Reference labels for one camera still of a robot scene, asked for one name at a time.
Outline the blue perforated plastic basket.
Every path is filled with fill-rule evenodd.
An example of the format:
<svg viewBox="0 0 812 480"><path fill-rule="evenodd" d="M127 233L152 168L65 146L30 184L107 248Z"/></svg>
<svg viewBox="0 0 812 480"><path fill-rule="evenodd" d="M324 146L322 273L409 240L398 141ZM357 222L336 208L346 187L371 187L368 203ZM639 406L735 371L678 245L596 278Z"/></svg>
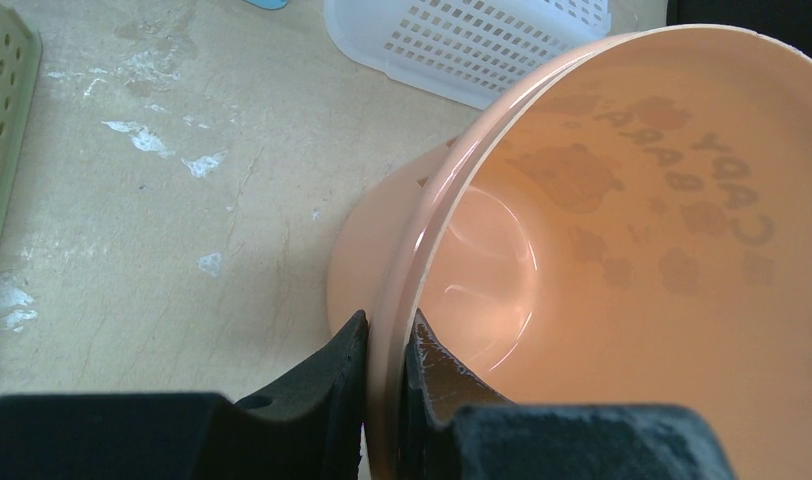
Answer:
<svg viewBox="0 0 812 480"><path fill-rule="evenodd" d="M285 6L287 6L289 3L289 0L245 0L245 1L258 8L269 11L280 10Z"/></svg>

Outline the white perforated plastic basket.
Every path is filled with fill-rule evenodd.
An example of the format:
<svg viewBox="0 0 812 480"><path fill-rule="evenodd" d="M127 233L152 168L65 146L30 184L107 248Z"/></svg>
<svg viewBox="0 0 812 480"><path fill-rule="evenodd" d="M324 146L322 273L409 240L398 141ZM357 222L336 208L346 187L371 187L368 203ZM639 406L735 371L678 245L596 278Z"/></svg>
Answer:
<svg viewBox="0 0 812 480"><path fill-rule="evenodd" d="M326 0L323 16L351 60L477 109L611 30L604 0Z"/></svg>

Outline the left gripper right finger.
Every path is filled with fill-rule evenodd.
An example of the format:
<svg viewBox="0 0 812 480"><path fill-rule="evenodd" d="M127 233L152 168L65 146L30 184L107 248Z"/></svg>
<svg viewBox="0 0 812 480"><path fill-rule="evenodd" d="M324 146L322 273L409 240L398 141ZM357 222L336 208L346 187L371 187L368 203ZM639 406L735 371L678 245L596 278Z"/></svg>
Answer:
<svg viewBox="0 0 812 480"><path fill-rule="evenodd" d="M400 479L733 479L696 412L668 404L516 404L417 312L405 349Z"/></svg>

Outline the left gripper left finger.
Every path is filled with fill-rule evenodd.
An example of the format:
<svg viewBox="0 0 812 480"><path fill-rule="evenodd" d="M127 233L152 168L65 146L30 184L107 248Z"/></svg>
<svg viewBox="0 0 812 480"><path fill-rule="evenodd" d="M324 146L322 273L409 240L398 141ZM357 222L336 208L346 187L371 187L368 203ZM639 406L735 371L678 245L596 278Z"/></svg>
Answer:
<svg viewBox="0 0 812 480"><path fill-rule="evenodd" d="M0 396L0 479L354 479L369 325L230 401L218 393Z"/></svg>

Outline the green perforated plastic basket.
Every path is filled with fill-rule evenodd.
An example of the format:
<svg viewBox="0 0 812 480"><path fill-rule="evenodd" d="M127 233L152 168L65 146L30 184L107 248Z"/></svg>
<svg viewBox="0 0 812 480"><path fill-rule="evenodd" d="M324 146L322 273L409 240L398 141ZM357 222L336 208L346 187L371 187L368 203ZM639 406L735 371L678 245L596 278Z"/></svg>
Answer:
<svg viewBox="0 0 812 480"><path fill-rule="evenodd" d="M0 2L0 242L42 52L38 29Z"/></svg>

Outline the orange bucket black rim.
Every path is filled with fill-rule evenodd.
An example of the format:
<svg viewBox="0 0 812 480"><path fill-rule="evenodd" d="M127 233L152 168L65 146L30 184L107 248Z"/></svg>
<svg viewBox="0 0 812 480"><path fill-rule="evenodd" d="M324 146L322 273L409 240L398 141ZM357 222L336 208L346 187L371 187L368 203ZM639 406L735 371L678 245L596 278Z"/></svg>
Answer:
<svg viewBox="0 0 812 480"><path fill-rule="evenodd" d="M812 479L812 59L721 25L562 55L358 202L333 329L369 317L370 471L413 318L520 403L678 403L746 479Z"/></svg>

